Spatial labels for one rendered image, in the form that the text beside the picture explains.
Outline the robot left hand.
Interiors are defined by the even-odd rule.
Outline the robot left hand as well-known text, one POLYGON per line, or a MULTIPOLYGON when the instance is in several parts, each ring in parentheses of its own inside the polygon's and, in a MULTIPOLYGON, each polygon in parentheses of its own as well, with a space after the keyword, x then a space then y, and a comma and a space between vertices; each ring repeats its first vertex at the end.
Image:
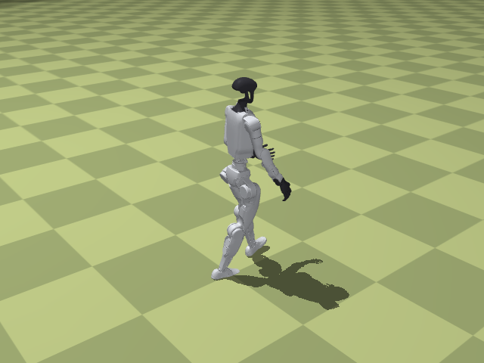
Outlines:
MULTIPOLYGON (((268 146, 268 145, 267 145, 267 144, 264 144, 262 147, 266 147, 266 146, 268 146)), ((271 148, 271 149, 268 149, 268 150, 274 150, 274 148, 271 148)), ((275 153, 275 151, 274 151, 274 152, 270 152, 270 154, 274 154, 274 153, 275 153)), ((274 157, 274 156, 275 156, 275 155, 271 155, 271 157, 274 157)), ((251 158, 255 158, 255 157, 256 157, 256 154, 255 154, 255 151, 253 150, 253 156, 252 156, 251 158)), ((257 158, 257 157, 256 157, 256 158, 257 158)), ((257 158, 257 159, 258 159, 258 158, 257 158)), ((274 158, 272 158, 272 160, 273 160, 273 159, 274 159, 274 158)))

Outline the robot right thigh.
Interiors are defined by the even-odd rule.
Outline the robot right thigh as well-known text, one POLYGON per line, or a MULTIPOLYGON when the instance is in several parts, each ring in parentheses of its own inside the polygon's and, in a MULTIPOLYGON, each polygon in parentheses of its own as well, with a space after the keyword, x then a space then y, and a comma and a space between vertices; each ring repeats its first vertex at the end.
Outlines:
POLYGON ((242 201, 240 203, 239 219, 237 223, 231 223, 228 228, 228 236, 231 237, 232 232, 241 228, 243 232, 249 228, 253 221, 260 201, 260 186, 252 182, 249 178, 243 178, 240 182, 240 195, 242 201))

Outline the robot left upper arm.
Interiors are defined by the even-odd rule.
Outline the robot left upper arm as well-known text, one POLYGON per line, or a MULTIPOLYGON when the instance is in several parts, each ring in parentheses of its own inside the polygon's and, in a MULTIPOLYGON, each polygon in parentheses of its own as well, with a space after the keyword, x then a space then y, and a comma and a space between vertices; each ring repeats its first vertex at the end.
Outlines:
POLYGON ((228 112, 228 109, 230 107, 232 107, 233 105, 228 105, 226 108, 225 108, 225 134, 224 134, 224 143, 225 145, 227 145, 227 112, 228 112))

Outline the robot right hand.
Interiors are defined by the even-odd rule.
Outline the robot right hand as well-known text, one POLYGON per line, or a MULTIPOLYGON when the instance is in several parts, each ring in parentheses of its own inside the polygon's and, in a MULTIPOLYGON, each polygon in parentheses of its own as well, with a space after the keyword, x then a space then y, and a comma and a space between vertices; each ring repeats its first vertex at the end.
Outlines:
POLYGON ((290 196, 290 183, 288 181, 285 181, 284 177, 281 180, 281 183, 276 178, 274 178, 273 181, 277 186, 280 186, 281 192, 282 194, 284 194, 284 200, 282 201, 285 201, 290 196))

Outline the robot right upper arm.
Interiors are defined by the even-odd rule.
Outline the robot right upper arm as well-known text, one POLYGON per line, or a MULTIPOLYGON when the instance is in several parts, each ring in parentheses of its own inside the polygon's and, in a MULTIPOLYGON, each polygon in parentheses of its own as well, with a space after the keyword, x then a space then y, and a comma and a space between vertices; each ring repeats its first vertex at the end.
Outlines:
POLYGON ((244 127, 247 130, 247 132, 250 134, 250 138, 252 141, 252 145, 253 145, 253 149, 255 151, 256 157, 261 160, 262 159, 261 152, 266 148, 262 147, 263 139, 262 139, 260 121, 254 116, 245 116, 243 120, 244 120, 244 127))

